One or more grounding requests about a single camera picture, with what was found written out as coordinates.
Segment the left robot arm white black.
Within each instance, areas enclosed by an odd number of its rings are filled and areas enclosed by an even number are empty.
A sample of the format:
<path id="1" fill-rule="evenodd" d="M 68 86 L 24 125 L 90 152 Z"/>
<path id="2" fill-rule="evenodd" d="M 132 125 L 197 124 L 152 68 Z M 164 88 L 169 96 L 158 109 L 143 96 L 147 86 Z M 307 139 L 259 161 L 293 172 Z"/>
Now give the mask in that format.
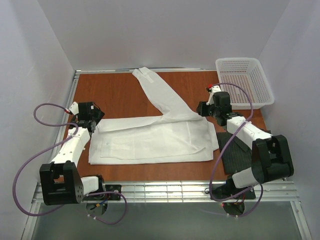
<path id="1" fill-rule="evenodd" d="M 93 102 L 73 102 L 66 110 L 73 115 L 68 128 L 68 141 L 51 160 L 39 169 L 44 203 L 47 206 L 79 204 L 91 193 L 102 193 L 104 187 L 101 175 L 80 177 L 78 163 L 91 140 L 104 112 Z"/>

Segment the white long sleeve shirt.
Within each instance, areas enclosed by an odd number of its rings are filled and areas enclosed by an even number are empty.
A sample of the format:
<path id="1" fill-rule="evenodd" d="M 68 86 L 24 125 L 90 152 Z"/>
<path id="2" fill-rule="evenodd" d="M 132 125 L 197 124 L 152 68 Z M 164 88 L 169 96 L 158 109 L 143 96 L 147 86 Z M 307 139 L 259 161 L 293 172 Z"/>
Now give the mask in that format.
<path id="1" fill-rule="evenodd" d="M 219 148 L 214 124 L 192 111 L 154 71 L 135 69 L 160 116 L 102 119 L 91 136 L 91 165 L 205 162 Z"/>

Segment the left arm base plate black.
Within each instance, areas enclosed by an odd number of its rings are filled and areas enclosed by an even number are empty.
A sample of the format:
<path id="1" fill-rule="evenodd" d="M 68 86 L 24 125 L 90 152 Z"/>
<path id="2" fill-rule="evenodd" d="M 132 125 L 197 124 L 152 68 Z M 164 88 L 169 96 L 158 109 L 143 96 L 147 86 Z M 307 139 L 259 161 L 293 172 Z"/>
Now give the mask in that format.
<path id="1" fill-rule="evenodd" d="M 116 193 L 121 193 L 122 186 L 120 184 L 103 184 L 98 190 L 92 192 L 92 194 L 99 193 L 99 195 L 89 195 L 83 198 L 84 201 L 118 201 L 121 196 Z"/>

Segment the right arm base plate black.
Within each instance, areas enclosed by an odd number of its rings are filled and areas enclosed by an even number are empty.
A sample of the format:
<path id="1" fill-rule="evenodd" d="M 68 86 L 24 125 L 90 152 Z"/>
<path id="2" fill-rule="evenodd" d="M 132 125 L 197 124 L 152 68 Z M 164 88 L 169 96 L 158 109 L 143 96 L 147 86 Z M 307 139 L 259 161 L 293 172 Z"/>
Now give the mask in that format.
<path id="1" fill-rule="evenodd" d="M 246 192 L 240 194 L 241 191 L 244 191 L 247 187 L 244 188 L 228 188 L 225 184 L 217 186 L 214 185 L 211 189 L 211 194 L 216 199 L 226 199 L 228 197 L 232 197 L 232 200 L 254 200 L 256 198 L 255 191 L 250 189 Z"/>

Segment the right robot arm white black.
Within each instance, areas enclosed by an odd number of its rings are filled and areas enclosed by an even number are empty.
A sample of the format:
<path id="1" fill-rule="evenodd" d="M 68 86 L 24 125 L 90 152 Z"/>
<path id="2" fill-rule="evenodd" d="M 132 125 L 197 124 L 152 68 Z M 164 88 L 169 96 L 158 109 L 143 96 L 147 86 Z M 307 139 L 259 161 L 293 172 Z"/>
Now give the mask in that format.
<path id="1" fill-rule="evenodd" d="M 232 174 L 225 184 L 209 187 L 211 199 L 225 201 L 236 198 L 251 187 L 291 177 L 294 165 L 288 141 L 283 135 L 272 135 L 253 125 L 238 112 L 232 111 L 230 95 L 212 93 L 209 101 L 199 102 L 196 112 L 202 117 L 213 117 L 219 126 L 231 134 L 228 144 L 238 138 L 251 149 L 250 167 Z"/>

